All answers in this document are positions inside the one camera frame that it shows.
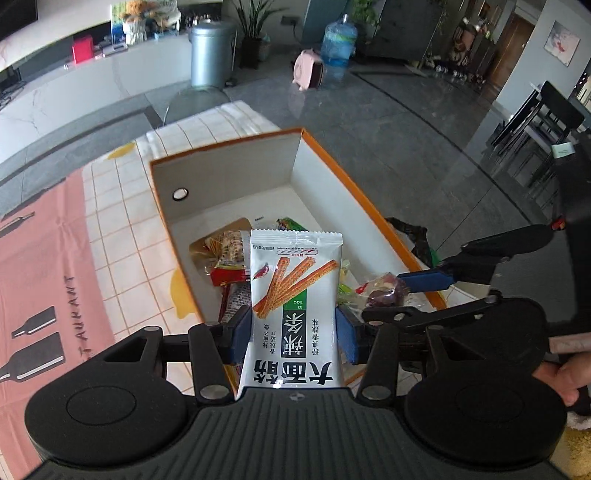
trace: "printed gluten strip image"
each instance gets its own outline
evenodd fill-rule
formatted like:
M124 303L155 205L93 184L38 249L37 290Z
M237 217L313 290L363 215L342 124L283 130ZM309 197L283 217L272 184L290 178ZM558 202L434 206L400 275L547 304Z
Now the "printed gluten strip image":
M271 279L271 284L269 285L269 290L267 290L267 299L261 309L260 314L258 317L260 319L266 319L267 315L271 311L271 306L275 297L277 296L277 291L279 290L281 280L283 280L283 276L285 275L285 271L287 267L289 267L290 259L289 257L280 257L279 262L277 263L277 268L273 272L273 278Z
M314 260L312 257L306 257L301 263L299 263L299 265L297 265L292 272L289 273L288 276L286 276L280 286L278 291L287 291L287 289L289 289L294 283L296 283L300 277L306 273L310 267L312 267L314 264L316 263L316 260ZM259 313L263 307L263 305L265 304L267 300L267 296L265 295L261 301L259 303L257 303L252 309L255 311L255 313Z
M320 267L318 270L314 270L307 277L302 278L298 283L288 288L287 291L278 292L269 311L273 311L276 308L279 308L285 302L291 300L296 295L299 295L305 289L310 288L322 277L329 274L333 270L336 270L337 268L339 268L339 264L335 260L331 260L330 262L327 262L324 265L322 265L322 267Z

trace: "red box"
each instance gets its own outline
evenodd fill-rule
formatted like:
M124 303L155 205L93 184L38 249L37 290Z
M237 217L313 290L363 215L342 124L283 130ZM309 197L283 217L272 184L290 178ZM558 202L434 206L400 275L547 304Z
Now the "red box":
M87 37L80 38L74 42L72 45L72 53L74 54L74 63L79 64L83 61L90 60L94 58L95 45L93 44L92 37L88 35Z

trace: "snack bag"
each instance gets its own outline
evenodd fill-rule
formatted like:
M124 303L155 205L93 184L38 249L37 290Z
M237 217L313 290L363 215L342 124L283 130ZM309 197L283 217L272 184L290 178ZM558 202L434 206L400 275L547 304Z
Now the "snack bag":
M249 280L250 232L229 230L205 239L205 246L217 259L209 271L212 283L223 287Z
M302 227L298 222L294 219L285 217L279 218L277 220L277 229L278 230L297 230L298 232L307 232L308 229Z
M230 283L223 288L222 304L218 322L226 323L243 306L251 305L251 286L249 283Z
M404 305L404 297L408 295L408 288L396 275L388 272L364 283L355 293L366 300L363 308L401 307Z
M238 396L244 387L343 386L335 322L342 246L339 233L252 231L252 334Z

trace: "blue water bottle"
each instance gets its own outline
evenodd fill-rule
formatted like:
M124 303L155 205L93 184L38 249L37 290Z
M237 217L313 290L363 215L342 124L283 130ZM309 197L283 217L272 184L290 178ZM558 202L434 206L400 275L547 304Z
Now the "blue water bottle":
M322 61L330 67L346 67L356 41L357 28L349 23L349 16L345 14L343 18L326 27L320 50Z

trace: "metal trash can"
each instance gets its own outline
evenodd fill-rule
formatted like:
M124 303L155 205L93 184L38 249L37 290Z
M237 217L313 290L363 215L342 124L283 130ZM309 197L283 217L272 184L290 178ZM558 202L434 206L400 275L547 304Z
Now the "metal trash can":
M224 88L232 76L236 48L236 25L230 21L201 22L189 33L191 85Z

